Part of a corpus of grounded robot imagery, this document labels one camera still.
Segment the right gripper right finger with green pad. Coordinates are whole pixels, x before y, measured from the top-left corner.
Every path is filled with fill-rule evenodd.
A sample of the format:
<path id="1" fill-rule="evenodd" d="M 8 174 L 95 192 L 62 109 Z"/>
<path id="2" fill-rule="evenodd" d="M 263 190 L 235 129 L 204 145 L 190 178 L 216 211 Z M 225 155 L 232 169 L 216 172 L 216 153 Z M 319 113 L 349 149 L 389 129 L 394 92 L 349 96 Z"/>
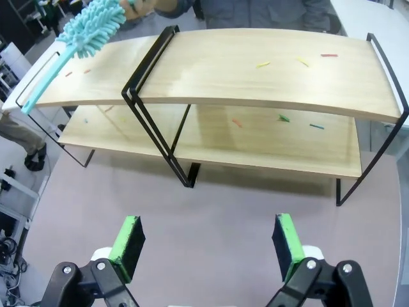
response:
<path id="1" fill-rule="evenodd" d="M 344 260 L 332 266 L 320 248 L 302 245 L 289 214 L 275 216 L 272 240 L 283 286 L 268 306 L 302 306 L 316 299 L 324 306 L 372 306 L 361 266 Z"/>

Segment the person's right hand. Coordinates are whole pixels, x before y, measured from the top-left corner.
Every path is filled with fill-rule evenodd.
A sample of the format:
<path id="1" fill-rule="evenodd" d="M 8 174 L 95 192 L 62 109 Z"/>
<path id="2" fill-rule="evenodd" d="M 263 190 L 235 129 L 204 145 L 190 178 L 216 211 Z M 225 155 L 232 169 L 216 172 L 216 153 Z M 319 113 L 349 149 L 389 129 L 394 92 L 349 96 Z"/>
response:
<path id="1" fill-rule="evenodd" d="M 121 0 L 120 6 L 125 11 L 127 20 L 134 20 L 143 17 L 151 12 L 156 4 L 152 0 Z"/>

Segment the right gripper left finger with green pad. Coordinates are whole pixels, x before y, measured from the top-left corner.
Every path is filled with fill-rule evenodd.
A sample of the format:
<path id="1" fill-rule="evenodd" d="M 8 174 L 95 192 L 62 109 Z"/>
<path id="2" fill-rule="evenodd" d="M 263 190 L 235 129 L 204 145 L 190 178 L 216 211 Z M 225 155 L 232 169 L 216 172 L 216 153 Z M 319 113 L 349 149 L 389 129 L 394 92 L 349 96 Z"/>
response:
<path id="1" fill-rule="evenodd" d="M 127 216 L 108 255 L 85 266 L 61 262 L 50 277 L 40 306 L 137 306 L 127 285 L 132 281 L 146 237 L 139 216 Z"/>

